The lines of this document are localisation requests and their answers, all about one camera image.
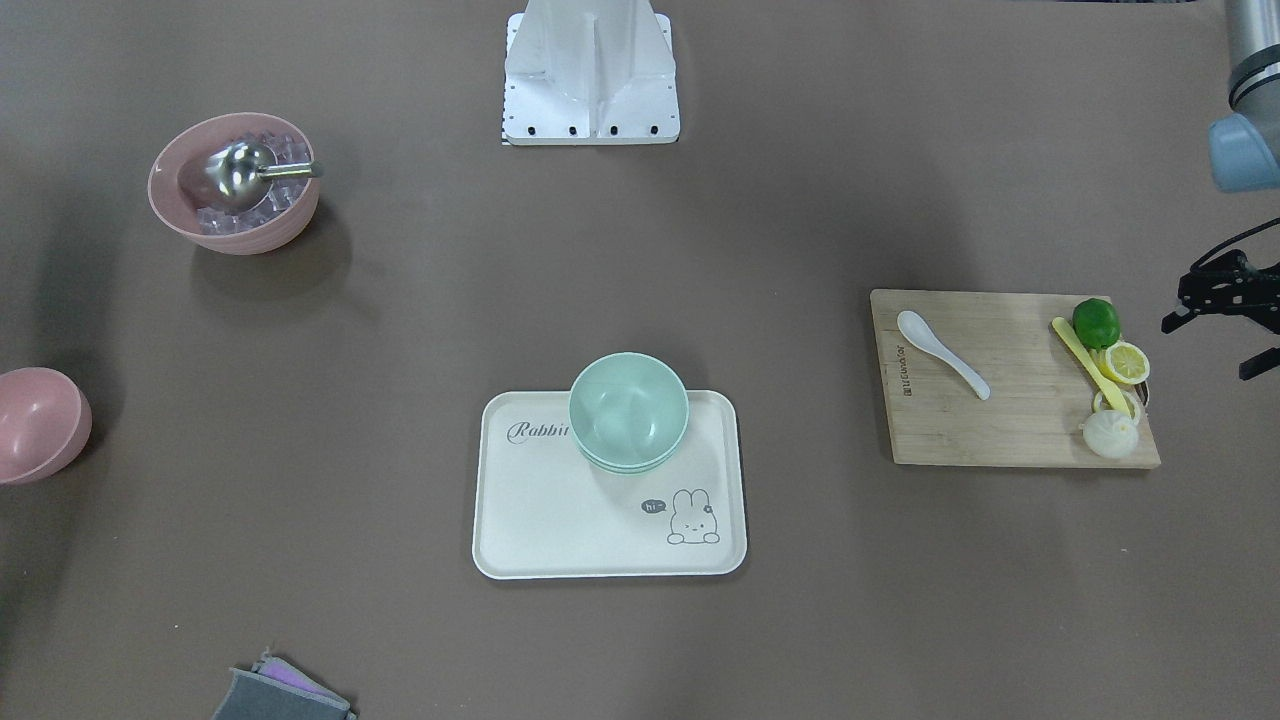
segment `tray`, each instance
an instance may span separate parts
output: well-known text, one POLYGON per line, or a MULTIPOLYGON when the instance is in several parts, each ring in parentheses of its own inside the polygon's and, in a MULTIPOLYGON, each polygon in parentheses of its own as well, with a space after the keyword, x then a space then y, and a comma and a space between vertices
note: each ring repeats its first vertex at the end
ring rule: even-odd
MULTIPOLYGON (((1070 318, 1088 295, 876 290, 872 319, 893 461, 991 468, 1160 465, 1144 415, 1138 448, 1107 460, 1079 429, 1097 389, 1050 322, 1070 318), (943 343, 991 384, 982 401, 960 375, 902 338, 897 314, 915 310, 943 343)), ((1124 309, 1120 309, 1124 318, 1124 309)), ((1135 342, 1142 345, 1142 338, 1135 342)))
POLYGON ((471 557, 498 580, 721 575, 746 557, 737 415, 689 391, 689 429, 655 470, 614 475, 568 433, 568 392, 504 392, 480 428, 471 557))

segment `white tray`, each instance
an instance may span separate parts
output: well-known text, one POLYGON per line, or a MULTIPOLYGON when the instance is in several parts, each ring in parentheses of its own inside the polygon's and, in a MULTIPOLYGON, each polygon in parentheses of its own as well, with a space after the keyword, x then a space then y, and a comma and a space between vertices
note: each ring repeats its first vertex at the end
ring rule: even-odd
POLYGON ((568 392, 504 392, 480 423, 471 557, 498 580, 722 575, 746 557, 737 415, 689 391, 689 430, 658 469, 614 475, 568 433, 568 392))

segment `cutting board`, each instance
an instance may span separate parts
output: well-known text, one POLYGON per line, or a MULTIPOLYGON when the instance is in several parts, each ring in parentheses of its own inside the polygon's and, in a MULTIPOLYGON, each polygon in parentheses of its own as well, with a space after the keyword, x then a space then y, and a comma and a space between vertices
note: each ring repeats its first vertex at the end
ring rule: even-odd
MULTIPOLYGON (((893 461, 988 468, 1134 468, 1160 465, 1148 416, 1133 455, 1107 460, 1084 445, 1080 424, 1097 387, 1050 327, 1088 295, 872 291, 884 409, 893 461), (934 334, 991 384, 978 400, 948 365, 897 329, 915 310, 934 334)), ((1121 322, 1124 309, 1117 309, 1121 322)), ((1125 340, 1142 346, 1140 337, 1125 340)))

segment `mint green bowl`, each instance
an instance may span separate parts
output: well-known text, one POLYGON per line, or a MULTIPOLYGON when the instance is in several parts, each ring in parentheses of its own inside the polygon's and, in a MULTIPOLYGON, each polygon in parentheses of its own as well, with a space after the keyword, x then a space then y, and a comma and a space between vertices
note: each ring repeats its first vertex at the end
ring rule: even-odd
POLYGON ((646 473, 676 452, 689 428, 689 393, 664 363, 605 355, 568 391, 568 427, 588 460, 612 473, 646 473))

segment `pink bowl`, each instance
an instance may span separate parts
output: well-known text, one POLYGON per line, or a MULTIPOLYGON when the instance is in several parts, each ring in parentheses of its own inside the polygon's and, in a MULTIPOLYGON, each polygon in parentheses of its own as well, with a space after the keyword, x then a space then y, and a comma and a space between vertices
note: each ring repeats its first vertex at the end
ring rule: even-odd
POLYGON ((178 187, 178 170, 193 158, 209 156, 246 132, 292 135, 311 150, 315 147, 302 131, 288 120, 262 113, 232 113, 207 119, 182 132, 160 151, 147 176, 147 200, 157 218, 179 234, 201 247, 228 255, 256 255, 289 242, 307 227, 320 201, 320 184, 310 178, 302 196, 271 220, 232 234, 205 234, 196 220, 196 210, 187 193, 178 187))
POLYGON ((0 375, 0 486, 42 480, 88 441, 93 416, 76 383, 49 368, 0 375))

